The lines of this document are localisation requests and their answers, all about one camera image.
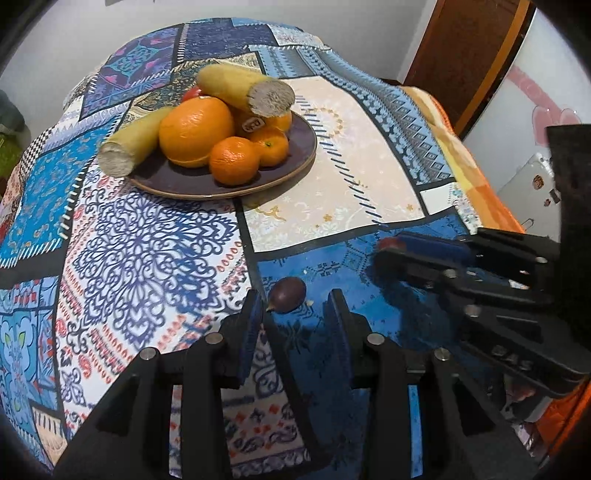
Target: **orange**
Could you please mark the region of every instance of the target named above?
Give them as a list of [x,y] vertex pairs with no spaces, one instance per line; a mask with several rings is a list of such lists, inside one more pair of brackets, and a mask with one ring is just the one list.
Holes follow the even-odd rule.
[[220,140],[234,134],[228,106],[218,98],[192,98],[175,107],[160,123],[160,149],[177,165],[203,167]]
[[277,127],[282,132],[287,132],[291,127],[291,111],[282,116],[263,118],[236,108],[231,108],[230,110],[234,116],[236,134],[241,137],[248,137],[249,134],[264,126]]
[[290,143],[277,127],[263,127],[250,136],[261,153],[261,167],[274,167],[287,158]]
[[236,186],[251,181],[259,167],[261,155],[246,138],[229,137],[217,143],[209,154],[209,171],[224,185]]
[[291,110],[285,115],[265,118],[265,123],[269,127],[277,127],[282,132],[287,132],[291,127]]

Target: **mandarin orange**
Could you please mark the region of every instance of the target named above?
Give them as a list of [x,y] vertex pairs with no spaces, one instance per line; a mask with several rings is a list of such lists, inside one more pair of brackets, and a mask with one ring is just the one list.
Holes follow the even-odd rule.
[[260,152],[250,140],[229,137],[212,148],[209,171],[219,183],[234,187],[256,176],[260,159]]
[[287,158],[290,143],[277,127],[263,127],[249,137],[261,153],[261,167],[275,167]]
[[277,127],[282,132],[287,132],[291,127],[291,111],[285,115],[272,116],[270,118],[256,116],[252,113],[238,110],[237,108],[230,108],[230,111],[234,117],[236,135],[240,137],[248,138],[248,135],[264,126]]

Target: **purple plate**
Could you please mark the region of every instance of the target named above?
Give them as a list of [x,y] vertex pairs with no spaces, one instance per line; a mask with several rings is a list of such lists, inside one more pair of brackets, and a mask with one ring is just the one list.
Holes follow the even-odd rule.
[[224,199],[260,192],[294,177],[316,157],[316,134],[297,113],[293,113],[287,137],[290,139],[287,159],[276,167],[262,168],[249,183],[238,187],[216,182],[208,167],[179,167],[169,162],[159,148],[129,175],[129,180],[147,192],[186,200]]

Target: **wooden door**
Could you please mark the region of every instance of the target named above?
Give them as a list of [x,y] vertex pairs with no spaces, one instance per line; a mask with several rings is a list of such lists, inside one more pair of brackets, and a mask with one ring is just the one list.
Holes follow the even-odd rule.
[[528,0],[437,0],[404,84],[433,95],[461,135],[500,83],[532,14]]

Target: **table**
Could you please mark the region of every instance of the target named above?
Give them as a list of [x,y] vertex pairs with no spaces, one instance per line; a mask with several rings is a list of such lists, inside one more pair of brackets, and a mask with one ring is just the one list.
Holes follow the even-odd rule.
[[[105,138],[178,103],[211,63],[292,86],[293,109],[319,141],[308,174],[219,202],[159,198],[104,175],[95,155]],[[306,470],[321,452],[327,466],[308,478],[353,480],[368,393],[348,391],[337,373],[322,302],[341,288],[374,331],[409,348],[451,345],[433,296],[372,283],[371,253],[402,229],[454,238],[481,225],[520,231],[425,92],[386,85],[282,24],[209,18],[136,38],[72,91],[9,181],[0,207],[2,407],[51,468],[142,348],[186,348],[237,312],[248,288],[267,294],[296,275],[307,302],[274,316],[282,348],[272,352],[262,330],[245,386],[223,392],[233,474]],[[177,476],[180,396],[177,388]]]

